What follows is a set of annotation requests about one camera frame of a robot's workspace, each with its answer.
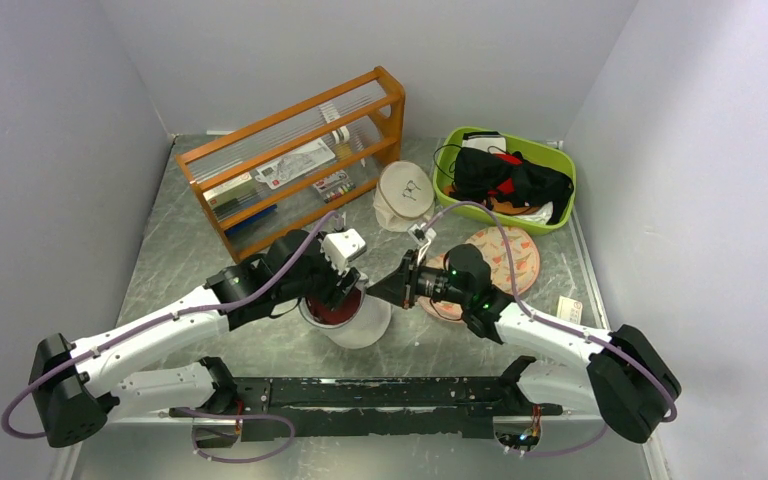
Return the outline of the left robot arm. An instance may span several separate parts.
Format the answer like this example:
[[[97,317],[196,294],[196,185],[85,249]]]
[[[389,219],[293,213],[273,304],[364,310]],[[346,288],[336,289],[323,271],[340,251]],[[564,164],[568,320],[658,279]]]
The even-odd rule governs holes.
[[[86,440],[136,413],[184,407],[221,416],[233,409],[237,386],[217,357],[172,370],[148,370],[161,357],[273,316],[303,300],[334,311],[360,299],[363,275],[352,261],[366,250],[354,229],[291,230],[266,252],[210,276],[166,307],[108,332],[41,340],[29,377],[40,417],[39,437],[54,448]]]

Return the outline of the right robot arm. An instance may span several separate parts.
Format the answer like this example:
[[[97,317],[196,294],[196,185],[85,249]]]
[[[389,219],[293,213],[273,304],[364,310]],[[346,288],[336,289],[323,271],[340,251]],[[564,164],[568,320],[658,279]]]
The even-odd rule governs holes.
[[[475,336],[558,361],[555,382],[539,387],[537,372],[526,370],[501,385],[500,402],[510,413],[525,413],[535,403],[596,411],[634,443],[646,442],[658,425],[677,417],[681,385],[641,330],[583,327],[526,306],[493,284],[490,265],[471,244],[449,250],[442,268],[419,264],[417,251],[409,250],[367,292],[404,309],[419,297],[458,304]]]

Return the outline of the white mesh laundry bag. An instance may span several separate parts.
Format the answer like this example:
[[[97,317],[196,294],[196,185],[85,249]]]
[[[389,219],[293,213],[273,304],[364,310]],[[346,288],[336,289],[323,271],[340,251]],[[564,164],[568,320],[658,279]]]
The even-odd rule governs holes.
[[[355,288],[363,293],[363,300],[358,312],[342,325],[315,324],[305,306],[305,298],[299,306],[301,316],[315,331],[320,332],[342,348],[362,349],[369,347],[380,340],[386,332],[390,325],[393,310],[389,303],[366,294],[366,288],[369,284],[368,276],[361,273],[361,280]]]

